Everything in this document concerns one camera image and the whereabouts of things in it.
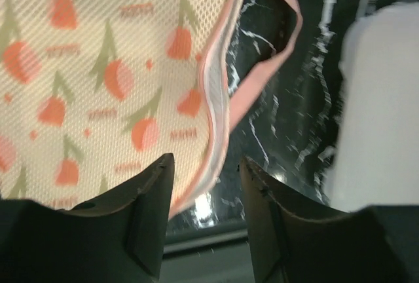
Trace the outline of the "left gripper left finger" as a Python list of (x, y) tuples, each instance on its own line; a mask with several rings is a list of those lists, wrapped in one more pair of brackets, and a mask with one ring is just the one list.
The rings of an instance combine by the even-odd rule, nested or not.
[(157, 282), (174, 169), (166, 153), (71, 210), (2, 200), (1, 281)]

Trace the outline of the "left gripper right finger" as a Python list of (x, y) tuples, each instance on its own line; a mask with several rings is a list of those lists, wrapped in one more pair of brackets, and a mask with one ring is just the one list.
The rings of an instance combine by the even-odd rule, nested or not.
[(240, 162), (257, 282), (417, 282), (418, 207), (368, 206), (352, 213), (320, 204)]

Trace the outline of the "tulip print mesh laundry bag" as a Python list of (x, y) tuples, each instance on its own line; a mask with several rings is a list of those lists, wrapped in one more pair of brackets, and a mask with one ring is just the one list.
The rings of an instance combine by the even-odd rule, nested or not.
[(242, 2), (1, 0), (1, 195), (71, 208), (172, 153), (170, 216), (192, 206), (301, 30), (230, 96)]

